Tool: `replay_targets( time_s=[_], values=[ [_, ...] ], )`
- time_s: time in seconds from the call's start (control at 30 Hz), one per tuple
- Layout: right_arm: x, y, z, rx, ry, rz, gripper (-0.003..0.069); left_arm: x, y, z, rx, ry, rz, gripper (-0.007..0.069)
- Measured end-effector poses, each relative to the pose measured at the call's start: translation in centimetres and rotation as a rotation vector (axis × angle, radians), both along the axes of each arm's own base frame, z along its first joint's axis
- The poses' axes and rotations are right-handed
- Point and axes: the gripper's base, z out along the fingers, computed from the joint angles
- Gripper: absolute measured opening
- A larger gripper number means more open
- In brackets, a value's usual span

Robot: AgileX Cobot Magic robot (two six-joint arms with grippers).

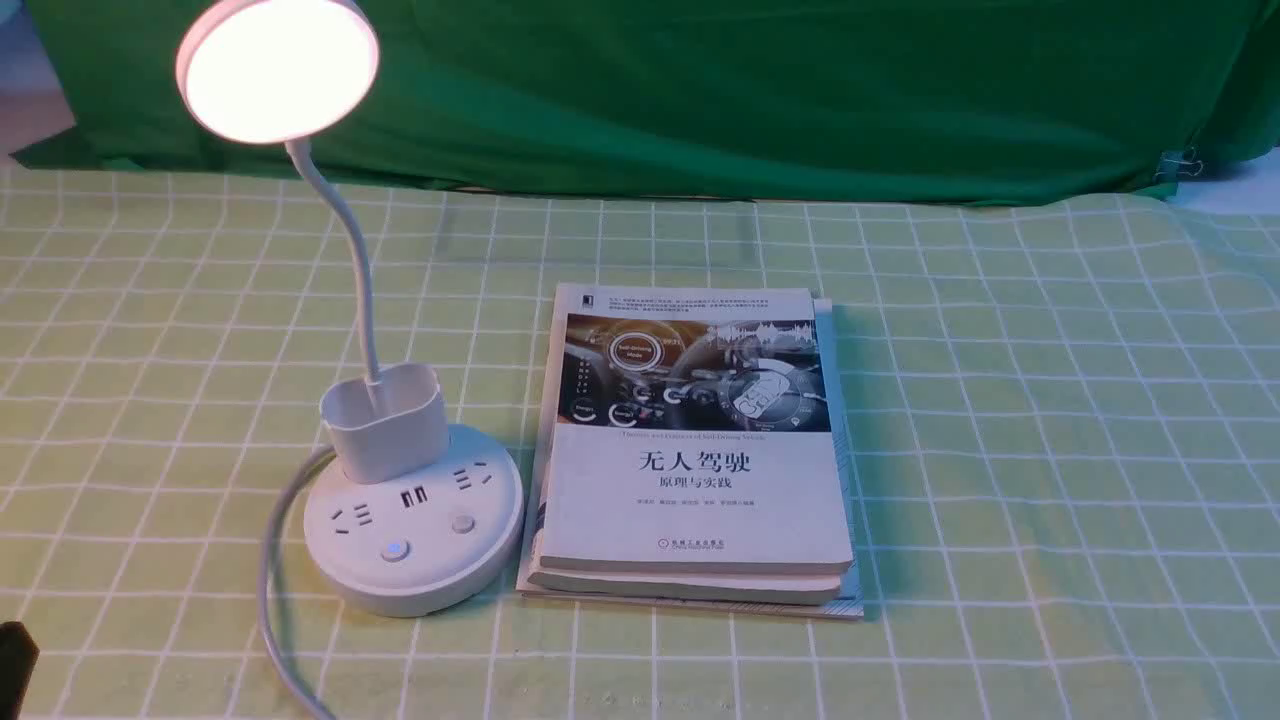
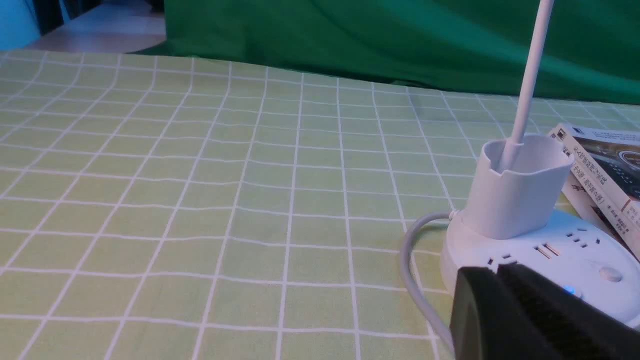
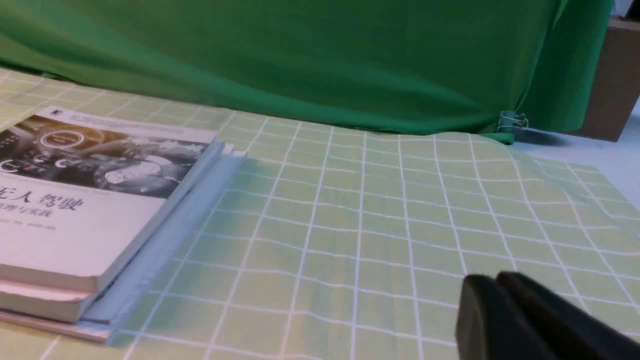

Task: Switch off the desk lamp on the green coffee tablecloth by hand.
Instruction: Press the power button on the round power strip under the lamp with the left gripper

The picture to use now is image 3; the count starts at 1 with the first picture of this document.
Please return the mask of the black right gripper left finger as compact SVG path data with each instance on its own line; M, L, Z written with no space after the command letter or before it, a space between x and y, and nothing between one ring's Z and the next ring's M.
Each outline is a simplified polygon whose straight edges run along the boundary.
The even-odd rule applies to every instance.
M514 299L491 277L462 280L455 322L460 360L557 360Z

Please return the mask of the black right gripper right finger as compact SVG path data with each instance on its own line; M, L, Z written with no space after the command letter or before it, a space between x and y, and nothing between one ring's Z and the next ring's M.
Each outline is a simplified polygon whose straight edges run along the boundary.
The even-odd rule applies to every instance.
M639 344L530 276L502 271L496 281L562 360L638 360Z

